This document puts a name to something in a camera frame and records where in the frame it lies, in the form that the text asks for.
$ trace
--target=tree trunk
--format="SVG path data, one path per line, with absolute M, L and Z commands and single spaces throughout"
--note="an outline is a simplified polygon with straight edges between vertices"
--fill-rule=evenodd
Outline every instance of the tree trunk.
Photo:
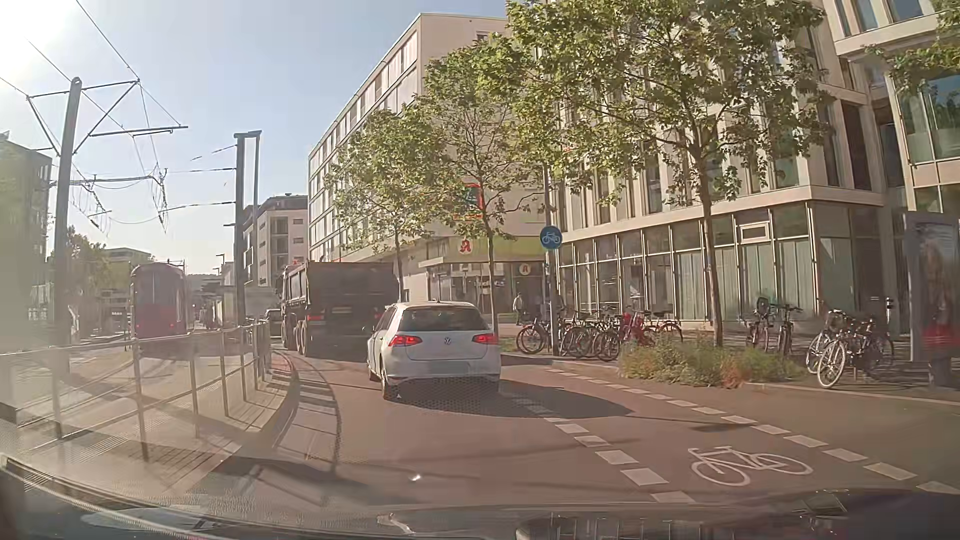
M 704 207 L 704 265 L 707 268 L 707 291 L 710 301 L 710 322 L 713 324 L 713 344 L 723 347 L 723 313 L 720 307 L 720 283 L 717 281 L 716 253 L 713 247 L 713 199 L 707 177 L 707 165 L 698 161 L 700 176 L 700 203 Z
M 490 270 L 490 313 L 493 320 L 493 335 L 500 335 L 500 322 L 496 317 L 496 276 L 493 270 L 496 268 L 496 263 L 493 262 L 493 234 L 492 231 L 487 231 L 487 265 Z
M 394 252 L 396 254 L 396 282 L 400 285 L 396 298 L 403 302 L 403 257 L 400 255 L 400 234 L 396 232 L 394 232 Z

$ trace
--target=red tram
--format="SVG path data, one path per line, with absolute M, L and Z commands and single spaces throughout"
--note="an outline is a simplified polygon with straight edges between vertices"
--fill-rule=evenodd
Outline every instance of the red tram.
M 131 337 L 187 333 L 186 277 L 166 262 L 141 264 L 131 272 Z

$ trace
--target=license plate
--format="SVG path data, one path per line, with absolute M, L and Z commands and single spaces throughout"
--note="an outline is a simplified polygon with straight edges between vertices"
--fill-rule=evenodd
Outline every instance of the license plate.
M 427 364 L 432 375 L 469 375 L 469 362 L 455 360 L 434 360 Z

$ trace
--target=bicycle symbol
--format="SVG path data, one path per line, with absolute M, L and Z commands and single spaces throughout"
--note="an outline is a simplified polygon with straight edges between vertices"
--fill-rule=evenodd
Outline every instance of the bicycle symbol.
M 553 231 L 547 231 L 543 234 L 542 237 L 544 244 L 558 245 L 562 242 L 560 235 L 554 233 Z
M 743 469 L 777 471 L 787 475 L 809 475 L 813 472 L 813 467 L 792 457 L 776 454 L 748 454 L 734 450 L 731 446 L 718 446 L 711 452 L 702 452 L 697 448 L 689 448 L 687 451 L 699 459 L 690 465 L 697 476 L 723 485 L 749 484 L 750 477 L 743 472 Z M 716 457 L 724 454 L 732 454 L 738 461 L 727 461 Z

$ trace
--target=advertising column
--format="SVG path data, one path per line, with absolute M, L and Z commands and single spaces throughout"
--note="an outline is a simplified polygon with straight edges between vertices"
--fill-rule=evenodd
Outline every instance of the advertising column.
M 910 359 L 926 362 L 931 385 L 952 385 L 960 356 L 960 229 L 955 216 L 904 215 L 903 254 L 910 286 Z

